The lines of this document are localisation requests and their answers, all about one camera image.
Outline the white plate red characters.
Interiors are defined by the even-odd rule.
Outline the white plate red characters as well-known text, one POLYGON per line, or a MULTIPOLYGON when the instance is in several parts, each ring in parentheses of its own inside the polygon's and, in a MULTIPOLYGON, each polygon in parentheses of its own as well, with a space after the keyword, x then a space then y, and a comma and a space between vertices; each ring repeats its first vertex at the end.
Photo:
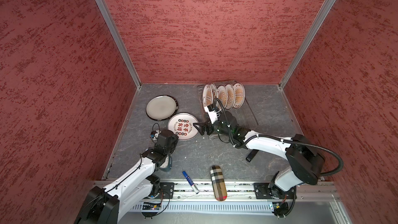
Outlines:
POLYGON ((167 129, 176 134, 181 141, 188 141, 198 135, 198 130, 193 126, 198 120, 191 114, 180 113, 173 116, 167 125, 167 129))

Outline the orange sunburst plate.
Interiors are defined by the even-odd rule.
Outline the orange sunburst plate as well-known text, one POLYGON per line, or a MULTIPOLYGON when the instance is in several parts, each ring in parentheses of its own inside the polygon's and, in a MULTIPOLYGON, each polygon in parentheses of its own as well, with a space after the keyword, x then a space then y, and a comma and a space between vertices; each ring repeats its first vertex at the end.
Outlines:
POLYGON ((235 104, 235 90, 233 85, 227 84, 225 85, 227 90, 227 103, 226 103, 226 110, 230 110, 233 108, 235 104))
POLYGON ((206 84, 203 88, 203 93, 202 93, 203 108, 212 105, 212 101, 213 101, 213 94, 211 86, 209 84, 206 84))
POLYGON ((235 92, 235 103, 233 108, 240 108, 245 101, 245 88, 241 83, 234 84, 233 88, 235 92))
POLYGON ((223 107, 226 109, 226 105, 228 102, 228 93, 224 85, 221 85, 217 88, 217 95, 218 99, 222 102, 223 107))

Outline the orange sunburst plate front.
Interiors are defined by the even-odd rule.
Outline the orange sunburst plate front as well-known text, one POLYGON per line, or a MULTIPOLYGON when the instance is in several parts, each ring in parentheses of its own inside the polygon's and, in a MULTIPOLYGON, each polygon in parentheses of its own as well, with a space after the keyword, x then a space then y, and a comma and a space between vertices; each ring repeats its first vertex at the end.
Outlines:
POLYGON ((211 86, 209 84, 206 84, 203 88, 203 93, 202 93, 203 108, 212 105, 212 101, 213 101, 213 94, 211 86))

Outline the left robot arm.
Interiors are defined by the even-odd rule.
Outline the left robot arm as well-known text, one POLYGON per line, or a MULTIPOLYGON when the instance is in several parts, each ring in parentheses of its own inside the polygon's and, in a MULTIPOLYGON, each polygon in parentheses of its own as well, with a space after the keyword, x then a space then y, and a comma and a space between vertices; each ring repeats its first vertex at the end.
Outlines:
POLYGON ((170 130, 158 134, 155 145, 140 155, 136 165, 104 188, 93 187, 74 221, 76 224, 116 224, 138 202, 160 193, 160 178, 154 175, 170 162, 178 136, 170 130))

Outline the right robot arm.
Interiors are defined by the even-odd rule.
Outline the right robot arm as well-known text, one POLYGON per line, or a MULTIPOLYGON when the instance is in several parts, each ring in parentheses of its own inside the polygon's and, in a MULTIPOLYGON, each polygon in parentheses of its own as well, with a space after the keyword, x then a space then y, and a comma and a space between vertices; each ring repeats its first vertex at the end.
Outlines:
POLYGON ((261 134, 237 124, 231 113, 209 113, 206 122, 194 123, 200 135, 221 134, 237 149, 258 150, 276 155, 288 162, 288 167, 277 172, 270 183, 275 192, 287 192, 301 184, 315 185, 322 174, 325 158, 322 149, 309 143, 303 135, 277 137, 261 134))

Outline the teal alarm clock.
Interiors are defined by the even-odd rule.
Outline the teal alarm clock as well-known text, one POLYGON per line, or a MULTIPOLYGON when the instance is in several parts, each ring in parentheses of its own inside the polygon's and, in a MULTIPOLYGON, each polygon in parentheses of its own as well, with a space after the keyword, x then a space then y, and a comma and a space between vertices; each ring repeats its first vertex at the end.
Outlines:
POLYGON ((172 169, 172 157, 167 156, 165 162, 159 166, 159 170, 163 172, 169 172, 172 169))

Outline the blue marker pen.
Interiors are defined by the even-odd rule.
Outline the blue marker pen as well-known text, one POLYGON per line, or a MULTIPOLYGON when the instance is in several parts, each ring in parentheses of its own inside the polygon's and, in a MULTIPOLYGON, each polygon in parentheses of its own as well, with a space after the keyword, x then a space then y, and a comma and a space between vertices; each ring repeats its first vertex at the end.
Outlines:
POLYGON ((187 172, 182 171, 182 174, 183 174, 184 178, 187 180, 187 182, 189 183, 189 185, 192 188, 192 190, 194 191, 194 193, 199 194, 200 191, 199 191, 197 185, 193 182, 193 180, 190 178, 190 176, 187 174, 187 172))

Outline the black usb stick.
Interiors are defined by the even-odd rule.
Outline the black usb stick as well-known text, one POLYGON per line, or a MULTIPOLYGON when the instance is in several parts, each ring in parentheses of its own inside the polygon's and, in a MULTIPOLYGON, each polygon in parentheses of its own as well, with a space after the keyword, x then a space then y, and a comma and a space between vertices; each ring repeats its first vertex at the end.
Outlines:
POLYGON ((258 150, 252 150, 248 155, 247 155, 247 157, 246 157, 246 161, 247 162, 251 162, 253 159, 254 159, 254 157, 257 155, 257 153, 258 153, 259 151, 258 150))

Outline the plaid glasses case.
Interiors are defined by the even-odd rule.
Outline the plaid glasses case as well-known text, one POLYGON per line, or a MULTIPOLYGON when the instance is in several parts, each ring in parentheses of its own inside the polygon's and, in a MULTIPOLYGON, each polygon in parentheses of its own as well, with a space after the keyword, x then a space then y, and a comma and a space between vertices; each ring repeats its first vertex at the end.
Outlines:
POLYGON ((215 199, 217 201, 225 201, 227 199, 228 193, 221 167, 218 165, 211 166, 210 176, 215 199))

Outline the left corner aluminium profile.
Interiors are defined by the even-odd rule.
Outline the left corner aluminium profile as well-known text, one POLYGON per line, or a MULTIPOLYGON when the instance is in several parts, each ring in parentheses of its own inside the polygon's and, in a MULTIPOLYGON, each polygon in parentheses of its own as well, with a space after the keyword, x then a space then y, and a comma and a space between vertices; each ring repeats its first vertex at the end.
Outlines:
POLYGON ((112 36, 112 38, 113 38, 113 40, 114 40, 114 42, 115 42, 115 44, 116 44, 116 46, 117 46, 117 48, 119 50, 119 53, 122 56, 122 59, 123 59, 128 71, 130 73, 130 76, 131 76, 131 78, 134 81, 134 84, 135 84, 136 88, 138 90, 140 90, 141 87, 142 87, 142 82, 141 82, 141 80, 140 80, 140 78, 138 76, 138 73, 137 73, 134 65, 133 65, 131 57, 130 57, 128 51, 127 51, 127 48, 126 48, 126 46, 125 46, 125 44, 124 44, 124 42, 122 40, 122 37, 121 37, 121 35, 120 35, 120 33, 119 33, 118 29, 117 29, 117 26, 116 26, 116 24, 115 24, 115 22, 114 22, 114 20, 112 18, 112 15, 111 15, 111 13, 109 11, 109 8, 108 8, 105 0, 95 0, 95 2, 96 2, 97 6, 98 6, 98 8, 100 10, 100 13, 101 13, 101 15, 102 15, 102 17, 103 17, 103 19, 104 19, 109 31, 110 31, 110 33, 111 33, 111 36, 112 36))

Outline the corner aluminium profile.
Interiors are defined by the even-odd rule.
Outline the corner aluminium profile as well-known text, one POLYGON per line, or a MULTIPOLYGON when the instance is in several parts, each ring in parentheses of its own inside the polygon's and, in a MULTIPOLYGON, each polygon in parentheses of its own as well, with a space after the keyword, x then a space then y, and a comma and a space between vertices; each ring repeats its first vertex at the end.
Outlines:
POLYGON ((332 9, 335 2, 336 2, 336 0, 324 0, 314 21, 311 24, 311 27, 309 28, 307 34, 305 35, 300 47, 298 48, 298 50, 295 54, 292 62, 290 63, 286 73, 284 74, 283 78, 281 79, 281 81, 279 83, 279 88, 281 90, 284 90, 287 82, 289 81, 290 77, 293 75, 293 72, 295 71, 299 62, 305 55, 308 47, 310 46, 310 44, 312 43, 317 32, 321 28, 324 20, 328 16, 328 14, 329 14, 330 10, 332 9))
POLYGON ((111 36, 112 36, 112 38, 113 38, 113 40, 114 40, 114 42, 115 42, 115 44, 116 44, 116 46, 117 46, 117 48, 119 50, 119 53, 122 56, 122 59, 123 59, 128 71, 130 73, 130 76, 131 76, 131 78, 134 81, 134 84, 135 84, 136 88, 138 90, 140 90, 141 87, 142 87, 142 82, 141 82, 141 80, 140 80, 140 78, 138 76, 138 73, 137 73, 134 65, 133 65, 131 57, 130 57, 128 51, 127 51, 127 48, 126 48, 126 46, 125 46, 125 44, 124 44, 124 42, 122 40, 122 37, 121 37, 121 35, 120 35, 120 33, 119 33, 118 29, 117 29, 117 26, 116 26, 116 24, 115 24, 115 22, 114 22, 114 20, 112 18, 112 15, 111 15, 111 13, 109 11, 109 8, 108 8, 105 0, 95 0, 95 2, 96 2, 97 6, 98 6, 98 8, 100 10, 100 13, 101 13, 101 15, 102 15, 102 17, 103 17, 103 19, 104 19, 109 31, 110 31, 110 33, 111 33, 111 36))

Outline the right corner aluminium profile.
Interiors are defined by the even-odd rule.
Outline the right corner aluminium profile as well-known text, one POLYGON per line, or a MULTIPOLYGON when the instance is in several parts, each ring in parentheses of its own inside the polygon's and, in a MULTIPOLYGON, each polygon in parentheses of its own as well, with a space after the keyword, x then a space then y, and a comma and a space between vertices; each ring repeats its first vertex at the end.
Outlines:
POLYGON ((281 81, 279 83, 279 88, 281 90, 284 90, 287 82, 289 81, 290 77, 293 75, 293 72, 295 71, 299 62, 305 55, 308 47, 310 46, 310 44, 312 43, 317 32, 321 28, 324 20, 328 16, 328 14, 329 14, 330 10, 332 9, 335 2, 336 2, 336 0, 324 0, 314 21, 311 24, 311 27, 309 28, 307 34, 305 35, 300 47, 298 48, 298 50, 295 54, 292 62, 290 63, 286 73, 284 74, 283 78, 281 79, 281 81))

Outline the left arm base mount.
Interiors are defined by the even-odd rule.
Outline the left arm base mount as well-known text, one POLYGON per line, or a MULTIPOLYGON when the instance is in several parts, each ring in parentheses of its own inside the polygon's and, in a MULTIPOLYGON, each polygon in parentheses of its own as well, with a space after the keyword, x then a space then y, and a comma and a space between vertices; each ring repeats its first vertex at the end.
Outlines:
POLYGON ((175 183, 160 182, 155 183, 148 199, 172 199, 174 195, 175 183))

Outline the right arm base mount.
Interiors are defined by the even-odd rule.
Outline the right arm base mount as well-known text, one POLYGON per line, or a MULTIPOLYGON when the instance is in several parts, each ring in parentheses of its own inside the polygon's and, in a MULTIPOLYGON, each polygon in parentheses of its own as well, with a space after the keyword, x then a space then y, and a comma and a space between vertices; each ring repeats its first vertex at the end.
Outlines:
POLYGON ((283 191, 276 186, 270 187, 269 183, 254 183, 253 186, 257 200, 293 200, 296 198, 293 187, 288 191, 283 191))

